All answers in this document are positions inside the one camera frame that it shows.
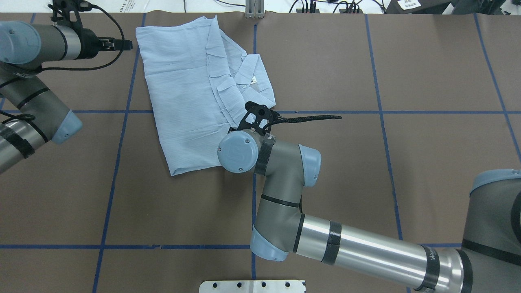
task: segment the white label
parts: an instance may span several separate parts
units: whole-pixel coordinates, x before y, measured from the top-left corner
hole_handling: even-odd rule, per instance
[[[418,0],[399,0],[398,4],[400,4],[400,7],[403,10],[413,9],[421,6]]]

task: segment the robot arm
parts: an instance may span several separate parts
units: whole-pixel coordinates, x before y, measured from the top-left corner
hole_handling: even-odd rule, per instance
[[[249,111],[241,124],[251,112],[258,114],[256,111],[259,109],[257,107]],[[257,256],[283,261],[289,252],[294,252],[325,264],[387,279],[420,292],[519,291],[521,266],[515,265],[515,261],[508,263],[486,252],[483,254],[483,251],[476,253],[474,249],[465,246],[465,240],[461,250],[437,251],[303,214],[299,205],[302,190],[303,187],[313,186],[318,178],[320,153],[299,144],[276,140],[271,134],[259,131],[255,123],[246,127],[240,125],[238,130],[230,132],[221,141],[217,154],[223,167],[230,172],[254,172],[266,176],[250,243]],[[508,218],[514,219],[512,223],[519,225],[519,211],[516,210],[515,215],[511,216],[510,208],[515,206],[517,196],[518,209],[521,210],[521,196],[518,195],[521,194],[521,175],[509,173],[511,170],[506,172],[508,176],[505,178],[513,179],[513,182],[507,180],[510,182],[509,189],[505,190],[506,185],[501,183],[504,181],[500,181],[495,189],[489,189],[486,197],[490,199],[499,195],[501,200],[492,201],[497,202],[497,208],[503,209],[494,209],[494,212],[507,213]],[[497,217],[486,216],[490,203],[475,203],[483,201],[478,191],[483,192],[486,186],[473,192],[465,238],[478,237],[476,241],[489,243],[494,247],[492,249],[508,250],[507,257],[517,255],[521,260],[521,240],[516,239],[510,223],[500,229],[499,235],[490,232],[483,236],[476,231],[484,224],[483,219],[489,221],[488,226],[498,221]],[[501,241],[497,240],[505,237],[511,240],[508,242],[509,247],[501,246]]]
[[[42,70],[56,69],[42,69],[43,62],[88,59],[99,51],[120,51],[114,62],[122,51],[132,49],[132,42],[123,36],[122,40],[97,37],[83,28],[79,12],[99,7],[82,0],[54,0],[49,7],[53,25],[0,22],[0,94],[23,113],[11,115],[0,124],[0,174],[49,140],[62,143],[82,128],[72,110],[36,77]],[[70,20],[71,11],[76,21]]]

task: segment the blue cap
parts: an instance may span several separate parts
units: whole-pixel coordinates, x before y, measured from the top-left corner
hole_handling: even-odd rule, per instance
[[[278,249],[271,244],[266,238],[255,229],[253,226],[252,240],[250,241],[250,249],[256,256],[268,261],[281,262],[286,259],[288,252]]]
[[[247,172],[255,166],[258,156],[257,143],[244,131],[230,132],[221,140],[217,149],[219,162],[232,173]]]
[[[470,192],[472,193],[476,188],[481,187],[485,184],[516,178],[521,178],[521,170],[496,169],[485,171],[476,176],[476,178],[474,179],[472,190]]]
[[[73,136],[76,132],[78,132],[83,127],[83,123],[81,120],[69,110],[65,119],[61,122],[60,127],[53,136],[52,141],[61,144],[64,141],[68,140],[71,136]]]
[[[322,156],[320,152],[299,144],[302,166],[304,167],[304,186],[312,187],[318,179]]]
[[[0,61],[25,64],[33,61],[42,48],[36,29],[23,21],[0,21]]]

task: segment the folded shirt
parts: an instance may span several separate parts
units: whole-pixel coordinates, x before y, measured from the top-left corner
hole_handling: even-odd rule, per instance
[[[275,106],[259,55],[246,54],[206,17],[178,27],[138,27],[159,141],[172,176],[220,166],[217,146],[253,101]]]

